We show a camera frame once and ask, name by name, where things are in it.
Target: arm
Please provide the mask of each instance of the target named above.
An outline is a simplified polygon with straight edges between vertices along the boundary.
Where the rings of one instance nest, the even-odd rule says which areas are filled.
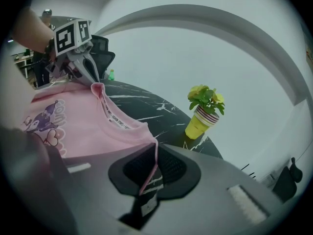
[[[25,7],[13,26],[12,38],[29,49],[44,53],[49,40],[53,38],[53,31],[30,7]]]

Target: yellow flower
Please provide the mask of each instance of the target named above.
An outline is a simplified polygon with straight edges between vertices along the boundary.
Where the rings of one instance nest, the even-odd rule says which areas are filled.
[[[200,92],[202,89],[204,89],[204,88],[208,88],[208,89],[209,89],[208,86],[202,85],[202,84],[199,85],[199,86],[194,86],[194,87],[192,87],[191,90],[190,90],[190,93],[188,94],[188,99],[191,99],[194,95],[199,94],[199,92]]]
[[[224,103],[224,98],[222,94],[213,94],[213,100],[218,103]]]

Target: artificial plant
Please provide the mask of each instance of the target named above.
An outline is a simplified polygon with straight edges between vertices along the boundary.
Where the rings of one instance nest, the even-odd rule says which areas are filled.
[[[194,86],[188,94],[191,102],[189,109],[192,110],[196,105],[200,105],[208,114],[214,114],[216,109],[224,115],[224,98],[221,94],[215,93],[216,89],[211,90],[206,85]]]

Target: black marble table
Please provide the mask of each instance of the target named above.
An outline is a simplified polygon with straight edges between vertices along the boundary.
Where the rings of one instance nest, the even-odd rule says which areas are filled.
[[[159,143],[222,158],[209,137],[202,138],[201,135],[192,140],[186,136],[185,128],[190,117],[170,102],[130,84],[110,80],[102,82],[111,100],[131,118],[147,122],[150,132]]]

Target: green bottle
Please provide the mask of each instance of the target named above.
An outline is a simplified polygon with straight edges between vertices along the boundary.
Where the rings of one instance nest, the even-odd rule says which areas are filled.
[[[109,75],[109,80],[114,80],[114,70],[111,69],[110,75]]]

